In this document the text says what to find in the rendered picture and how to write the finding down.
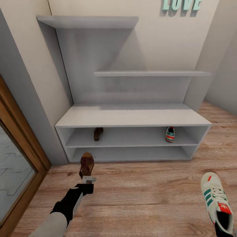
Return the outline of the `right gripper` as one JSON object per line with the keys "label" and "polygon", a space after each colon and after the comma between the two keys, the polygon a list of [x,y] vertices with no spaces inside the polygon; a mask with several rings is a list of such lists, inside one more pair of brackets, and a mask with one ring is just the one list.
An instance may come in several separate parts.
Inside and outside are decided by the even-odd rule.
{"label": "right gripper", "polygon": [[215,223],[215,229],[216,229],[216,235],[217,235],[218,237],[233,237],[233,236],[234,236],[234,235],[230,235],[230,234],[228,234],[228,233],[225,233],[225,232],[223,232],[223,231],[220,231],[220,229],[219,229],[217,223]]}

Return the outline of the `sandal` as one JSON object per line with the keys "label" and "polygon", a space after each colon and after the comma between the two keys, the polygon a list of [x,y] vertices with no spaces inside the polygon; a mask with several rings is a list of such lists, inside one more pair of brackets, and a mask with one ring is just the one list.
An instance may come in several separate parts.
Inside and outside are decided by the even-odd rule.
{"label": "sandal", "polygon": [[102,133],[103,133],[103,127],[97,127],[94,131],[94,141],[99,141],[99,136]]}
{"label": "sandal", "polygon": [[[92,169],[94,167],[94,158],[90,154],[90,152],[85,152],[80,161],[81,170],[79,171],[79,175],[81,179],[83,176],[91,176]],[[92,181],[87,181],[87,184],[92,184]]]}

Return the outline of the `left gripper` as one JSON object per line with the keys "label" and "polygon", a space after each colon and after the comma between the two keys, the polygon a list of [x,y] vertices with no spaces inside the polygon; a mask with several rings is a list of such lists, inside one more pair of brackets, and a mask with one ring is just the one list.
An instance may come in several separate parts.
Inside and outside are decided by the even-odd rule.
{"label": "left gripper", "polygon": [[94,189],[94,184],[76,184],[76,186],[82,186],[85,188],[85,195],[86,194],[92,194],[93,193],[93,189]]}

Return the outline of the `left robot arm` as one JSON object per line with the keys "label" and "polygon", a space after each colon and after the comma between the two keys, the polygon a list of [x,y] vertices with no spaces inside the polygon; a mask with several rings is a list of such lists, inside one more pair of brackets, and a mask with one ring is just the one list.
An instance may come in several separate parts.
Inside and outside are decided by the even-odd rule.
{"label": "left robot arm", "polygon": [[69,189],[61,202],[55,204],[51,213],[28,237],[63,237],[84,195],[93,193],[94,184],[87,184],[87,181],[96,181],[96,177],[83,176],[82,182]]}

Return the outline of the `gym shoe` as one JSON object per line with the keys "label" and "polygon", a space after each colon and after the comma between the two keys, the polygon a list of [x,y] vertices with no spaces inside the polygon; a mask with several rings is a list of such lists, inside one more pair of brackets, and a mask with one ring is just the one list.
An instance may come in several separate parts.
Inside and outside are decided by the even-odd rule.
{"label": "gym shoe", "polygon": [[168,142],[173,142],[174,137],[175,137],[175,130],[173,126],[167,126],[166,127],[166,140]]}
{"label": "gym shoe", "polygon": [[203,175],[201,190],[211,224],[217,223],[220,231],[233,235],[233,212],[226,197],[220,178],[213,172]]}

